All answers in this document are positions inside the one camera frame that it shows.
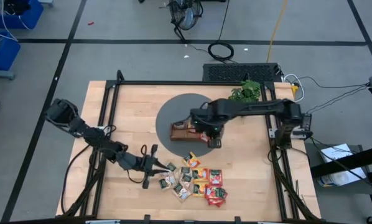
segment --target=green plant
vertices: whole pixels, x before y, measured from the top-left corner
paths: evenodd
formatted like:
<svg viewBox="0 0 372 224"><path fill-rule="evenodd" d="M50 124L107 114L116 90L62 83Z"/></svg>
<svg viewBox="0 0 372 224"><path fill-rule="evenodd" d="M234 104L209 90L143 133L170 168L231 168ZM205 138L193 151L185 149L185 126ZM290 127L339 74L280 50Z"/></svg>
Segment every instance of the green plant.
<svg viewBox="0 0 372 224"><path fill-rule="evenodd" d="M261 96L261 85L257 82L246 80L241 82L241 88L231 90L229 100L240 102L256 102Z"/></svg>

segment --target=white cable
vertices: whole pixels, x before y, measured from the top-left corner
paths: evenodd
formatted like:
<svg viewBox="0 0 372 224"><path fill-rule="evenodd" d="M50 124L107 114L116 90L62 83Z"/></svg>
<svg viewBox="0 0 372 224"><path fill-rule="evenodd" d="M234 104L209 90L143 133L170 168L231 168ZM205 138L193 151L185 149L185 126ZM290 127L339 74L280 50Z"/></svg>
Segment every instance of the white cable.
<svg viewBox="0 0 372 224"><path fill-rule="evenodd" d="M9 40L17 41L16 39L13 39L13 38L11 38L11 37L4 36L4 35L2 35L2 34L0 34L0 37L4 37L4 38L7 38L7 39L9 39Z"/></svg>
<svg viewBox="0 0 372 224"><path fill-rule="evenodd" d="M22 22L23 26L24 26L26 29L31 30L30 28L28 28L28 27L24 24L24 22L22 21L22 17L21 17L20 15L19 15L19 19L20 19L20 22Z"/></svg>
<svg viewBox="0 0 372 224"><path fill-rule="evenodd" d="M300 86L300 89L302 90L302 97L299 98L298 100L294 100L294 102L298 103L299 101L301 101L301 100L305 97L304 87L302 86L302 83L299 81L299 78L298 78L296 75L294 75L294 74L288 74L288 75L286 75L286 76L284 77L284 80L286 80L287 77L289 77L289 76L294 77L294 78L298 81L299 86Z"/></svg>
<svg viewBox="0 0 372 224"><path fill-rule="evenodd" d="M4 24L4 27L5 27L5 29L6 29L6 31L12 36L12 38L9 38L9 37L5 37L5 38L7 38L7 39L9 39L9 40L14 40L14 41L16 41L16 42L18 42L18 40L16 39L16 37L14 37L13 35L12 35L12 33L7 29L7 27L6 27L6 24L5 24L5 19L4 19L4 0L1 0L1 4L2 4L2 6L1 6L1 17L2 17L2 23Z"/></svg>

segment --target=wooden table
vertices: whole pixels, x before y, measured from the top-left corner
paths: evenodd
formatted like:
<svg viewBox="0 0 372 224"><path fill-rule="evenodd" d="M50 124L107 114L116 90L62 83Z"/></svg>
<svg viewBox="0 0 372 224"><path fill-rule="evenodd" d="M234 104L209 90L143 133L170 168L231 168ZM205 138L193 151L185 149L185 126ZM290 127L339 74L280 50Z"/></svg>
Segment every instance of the wooden table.
<svg viewBox="0 0 372 224"><path fill-rule="evenodd" d="M293 97L288 83L275 83L275 87L277 98ZM156 156L160 161L172 160L175 165L181 166L181 158L169 152L156 135L156 116L161 106L184 93L198 93L211 99L227 98L232 88L234 86L121 85L114 119L117 130L111 138L127 144L128 152L137 156L140 156L143 144L147 144L148 150L153 144L158 144ZM90 126L97 125L104 90L105 82L89 84L81 116ZM232 221L235 216L240 216L242 221L281 221L273 168L267 160L269 141L266 128L264 116L235 118L226 124L222 148L199 158L203 166L223 170L223 188L228 197L221 208L208 206L205 199L195 197L180 203L169 190L161 191L157 177L151 178L149 189L144 190L141 184L132 183L117 163L108 162L98 218L140 220L145 214L150 214L152 220ZM292 145L305 151L303 141L293 140ZM85 146L84 140L76 139L71 158ZM85 186L90 152L82 154L70 169L65 194L66 209ZM306 155L289 150L288 157L294 183L299 181L301 197L313 214L320 217ZM133 179L141 179L143 174L131 171L130 175ZM290 218L289 198L284 195ZM94 193L91 193L89 202L93 201L93 197ZM90 203L87 213L91 213L91 208Z"/></svg>

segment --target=gray floor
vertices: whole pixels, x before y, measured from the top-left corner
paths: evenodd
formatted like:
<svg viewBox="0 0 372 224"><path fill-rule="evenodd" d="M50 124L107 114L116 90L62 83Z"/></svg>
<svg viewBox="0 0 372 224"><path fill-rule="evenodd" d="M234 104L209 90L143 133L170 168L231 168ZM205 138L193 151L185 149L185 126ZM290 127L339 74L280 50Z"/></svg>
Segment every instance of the gray floor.
<svg viewBox="0 0 372 224"><path fill-rule="evenodd" d="M177 39L169 23L167 1L87 0L76 39ZM372 0L354 0L372 40ZM32 31L14 30L24 39L66 39L81 0L54 0ZM269 40L281 0L232 0L223 39ZM205 14L188 39L216 39L226 4L204 2ZM289 1L276 40L364 41L346 0ZM206 45L195 45L205 49ZM64 44L21 44L11 70L13 81L0 79L0 219L13 188L38 116L45 101ZM234 45L237 62L265 62L267 45ZM322 85L354 85L372 76L367 46L275 45L272 62L284 73L311 76ZM208 54L176 44L72 44L58 81L55 97L82 108L90 80L114 79L121 69L127 80L201 80ZM344 93L323 90L304 80L304 110ZM372 147L372 96L362 91L314 113L315 137L327 143ZM53 217L73 139L46 124L42 130L11 220ZM318 192L322 216L330 221L364 223L372 215L367 195Z"/></svg>

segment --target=blue container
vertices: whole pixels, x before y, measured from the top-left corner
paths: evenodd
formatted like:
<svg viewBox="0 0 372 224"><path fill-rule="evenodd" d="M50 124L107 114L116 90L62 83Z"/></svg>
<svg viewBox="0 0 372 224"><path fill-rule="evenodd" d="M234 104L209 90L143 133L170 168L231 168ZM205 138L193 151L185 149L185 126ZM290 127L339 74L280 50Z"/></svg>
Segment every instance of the blue container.
<svg viewBox="0 0 372 224"><path fill-rule="evenodd" d="M29 29L33 29L39 20L39 17L42 14L44 8L42 7L41 3L38 0L19 0L19 1L28 1L31 8L29 10L24 11L23 15L21 15L21 19L19 16L12 16L4 14L5 25L8 29L26 29L24 25L26 25ZM4 24L2 23L2 16L0 15L0 29L4 29Z"/></svg>
<svg viewBox="0 0 372 224"><path fill-rule="evenodd" d="M6 31L0 31L1 35L11 37ZM0 37L0 70L8 71L17 53L20 50L20 44L14 40Z"/></svg>

